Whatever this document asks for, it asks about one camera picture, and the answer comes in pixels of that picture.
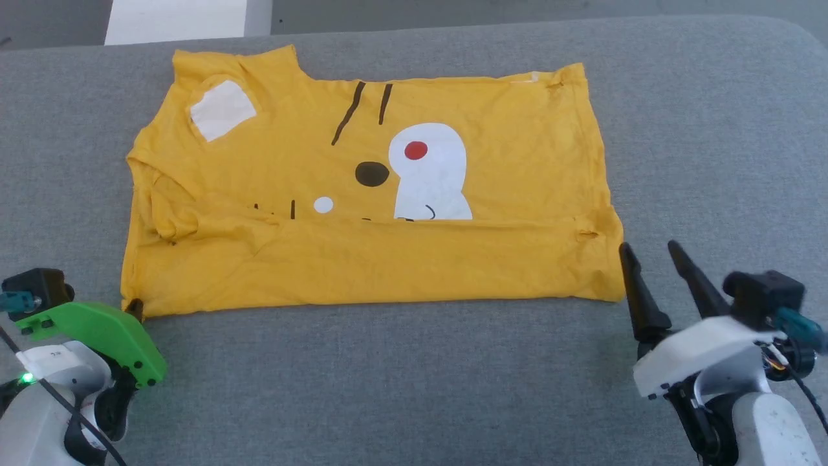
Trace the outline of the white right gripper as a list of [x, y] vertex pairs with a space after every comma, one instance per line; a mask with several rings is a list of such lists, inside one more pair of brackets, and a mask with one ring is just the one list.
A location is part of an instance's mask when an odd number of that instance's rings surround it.
[[730, 304], [681, 244], [668, 241], [668, 251], [675, 271], [686, 281], [703, 318], [671, 336], [671, 319], [659, 309], [650, 293], [633, 248], [627, 242], [619, 247], [634, 339], [640, 345], [656, 345], [633, 366], [633, 380], [642, 397], [666, 394], [673, 384], [740, 351], [755, 348], [755, 342], [772, 343], [785, 336], [783, 331], [754, 330], [732, 316], [725, 316], [730, 315]]

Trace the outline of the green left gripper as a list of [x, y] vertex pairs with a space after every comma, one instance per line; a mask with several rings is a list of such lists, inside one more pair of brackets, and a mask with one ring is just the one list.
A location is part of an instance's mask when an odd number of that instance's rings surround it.
[[36, 341], [58, 334], [79, 341], [127, 368], [136, 389], [161, 383], [168, 374], [168, 363], [149, 333], [144, 321], [143, 301], [134, 298], [126, 313], [100, 303], [64, 303], [33, 313], [14, 313], [14, 324], [21, 333]]

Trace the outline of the yellow cartoon print t-shirt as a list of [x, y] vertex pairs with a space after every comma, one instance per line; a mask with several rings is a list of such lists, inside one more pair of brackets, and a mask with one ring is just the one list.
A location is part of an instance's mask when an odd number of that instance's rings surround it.
[[126, 159], [122, 301], [145, 316], [624, 297], [582, 63], [317, 80], [286, 45], [172, 65]]

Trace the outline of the grey fabric sofa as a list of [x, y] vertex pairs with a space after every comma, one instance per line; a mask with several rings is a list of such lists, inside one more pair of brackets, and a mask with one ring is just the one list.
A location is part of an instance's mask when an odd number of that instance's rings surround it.
[[[666, 242], [716, 284], [777, 269], [828, 327], [828, 45], [768, 17], [625, 17], [0, 47], [0, 280], [65, 272], [117, 304], [127, 151], [175, 50], [295, 44], [316, 79], [506, 76], [582, 62], [613, 204], [675, 326], [698, 319]], [[625, 303], [290, 307], [147, 321], [169, 364], [116, 448], [128, 466], [696, 466], [638, 395]]]

